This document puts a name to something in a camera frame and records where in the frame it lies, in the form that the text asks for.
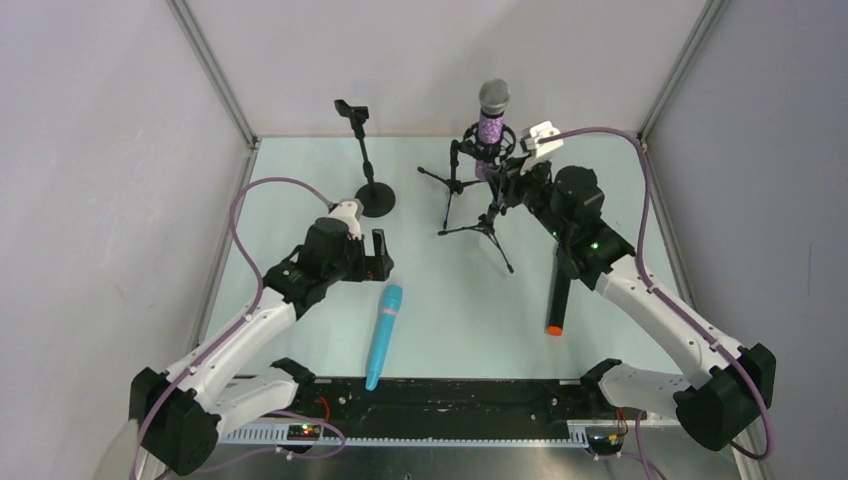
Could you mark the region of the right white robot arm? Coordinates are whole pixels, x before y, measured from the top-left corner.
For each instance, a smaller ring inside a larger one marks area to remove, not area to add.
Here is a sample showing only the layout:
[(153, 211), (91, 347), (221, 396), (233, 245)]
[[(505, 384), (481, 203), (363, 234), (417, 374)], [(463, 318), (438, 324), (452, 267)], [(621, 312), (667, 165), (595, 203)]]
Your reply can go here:
[(672, 416), (712, 451), (734, 444), (768, 410), (773, 352), (761, 343), (744, 346), (665, 290), (634, 247), (602, 219), (605, 195), (593, 170), (567, 166), (553, 173), (549, 162), (524, 169), (513, 161), (485, 178), (495, 212), (524, 206), (554, 238), (564, 277), (624, 311), (680, 370), (665, 374), (605, 360), (581, 379), (604, 402)]

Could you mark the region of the black microphone orange end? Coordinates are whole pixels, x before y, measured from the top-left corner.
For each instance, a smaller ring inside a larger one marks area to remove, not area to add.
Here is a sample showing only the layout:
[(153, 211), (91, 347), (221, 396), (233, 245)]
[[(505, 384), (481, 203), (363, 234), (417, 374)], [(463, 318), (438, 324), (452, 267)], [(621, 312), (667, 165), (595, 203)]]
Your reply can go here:
[(567, 275), (557, 256), (554, 257), (545, 331), (559, 337), (564, 332), (564, 322), (572, 280)]

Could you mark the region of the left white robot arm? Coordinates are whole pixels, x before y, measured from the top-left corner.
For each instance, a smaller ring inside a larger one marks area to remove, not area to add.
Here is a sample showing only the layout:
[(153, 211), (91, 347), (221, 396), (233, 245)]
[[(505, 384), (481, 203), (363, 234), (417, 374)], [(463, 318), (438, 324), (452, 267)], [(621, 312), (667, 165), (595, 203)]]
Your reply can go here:
[(139, 424), (132, 476), (156, 468), (185, 476), (197, 471), (225, 436), (274, 410), (287, 408), (312, 372), (277, 360), (258, 377), (237, 383), (241, 368), (271, 339), (292, 327), (338, 282), (385, 281), (394, 267), (385, 233), (372, 232), (373, 254), (355, 218), (325, 216), (305, 240), (259, 282), (256, 297), (212, 338), (162, 372), (141, 370), (130, 387), (129, 417)]

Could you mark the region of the tripod shock mount stand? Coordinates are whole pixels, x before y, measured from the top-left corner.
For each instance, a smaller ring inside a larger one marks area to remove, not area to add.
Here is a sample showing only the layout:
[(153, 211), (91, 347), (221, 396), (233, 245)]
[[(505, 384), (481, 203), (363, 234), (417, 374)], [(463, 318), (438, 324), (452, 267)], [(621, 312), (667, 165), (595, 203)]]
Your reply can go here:
[[(465, 132), (463, 133), (463, 135), (459, 139), (459, 141), (472, 140), (476, 143), (477, 123), (478, 123), (478, 121), (476, 123), (472, 124), (471, 126), (469, 126), (465, 130)], [(513, 153), (513, 151), (515, 149), (515, 146), (516, 146), (516, 135), (515, 135), (514, 131), (508, 126), (503, 126), (503, 138), (502, 138), (502, 142), (501, 142), (500, 155), (497, 157), (495, 164), (490, 169), (497, 167), (502, 160), (510, 158), (511, 154)], [(501, 255), (501, 258), (503, 259), (503, 261), (505, 263), (507, 271), (510, 274), (512, 274), (514, 272), (514, 267), (512, 266), (512, 264), (509, 261), (505, 251), (503, 250), (503, 247), (501, 246), (501, 244), (500, 244), (500, 242), (497, 238), (497, 234), (496, 234), (496, 230), (495, 230), (495, 218), (496, 218), (497, 215), (502, 214), (505, 211), (506, 207), (505, 206), (493, 206), (493, 205), (490, 204), (490, 202), (492, 200), (492, 194), (491, 194), (491, 191), (490, 191), (490, 187), (486, 182), (486, 172), (485, 172), (485, 180), (483, 181), (483, 183), (478, 184), (478, 185), (486, 185), (487, 186), (487, 188), (489, 189), (489, 192), (490, 192), (490, 201), (489, 201), (489, 203), (486, 207), (486, 210), (478, 217), (477, 222), (475, 224), (472, 224), (472, 225), (466, 225), (466, 226), (457, 227), (457, 228), (453, 228), (453, 229), (449, 229), (447, 227), (446, 230), (443, 230), (441, 228), (437, 232), (437, 235), (438, 236), (447, 236), (447, 235), (450, 235), (450, 234), (466, 232), (466, 231), (476, 232), (476, 233), (483, 235), (485, 238), (487, 238), (495, 246), (495, 248), (497, 249), (497, 251), (499, 252), (499, 254)]]

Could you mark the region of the purple glitter microphone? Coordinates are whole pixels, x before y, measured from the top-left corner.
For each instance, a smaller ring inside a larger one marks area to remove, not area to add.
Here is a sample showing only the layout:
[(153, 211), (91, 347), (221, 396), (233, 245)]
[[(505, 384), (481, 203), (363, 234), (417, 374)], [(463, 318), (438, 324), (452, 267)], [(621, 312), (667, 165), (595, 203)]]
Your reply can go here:
[(508, 83), (500, 78), (488, 80), (480, 88), (480, 113), (477, 123), (476, 145), (479, 156), (475, 162), (475, 176), (485, 180), (485, 172), (490, 169), (500, 155), (503, 138), (503, 116), (510, 100)]

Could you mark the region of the blue microphone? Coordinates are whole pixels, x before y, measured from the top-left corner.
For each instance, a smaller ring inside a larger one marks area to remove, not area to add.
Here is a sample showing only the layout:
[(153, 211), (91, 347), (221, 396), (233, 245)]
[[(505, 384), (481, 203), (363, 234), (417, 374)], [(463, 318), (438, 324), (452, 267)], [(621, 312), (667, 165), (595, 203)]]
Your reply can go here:
[(374, 391), (385, 365), (393, 327), (403, 300), (400, 285), (388, 285), (380, 298), (377, 321), (366, 363), (365, 389)]

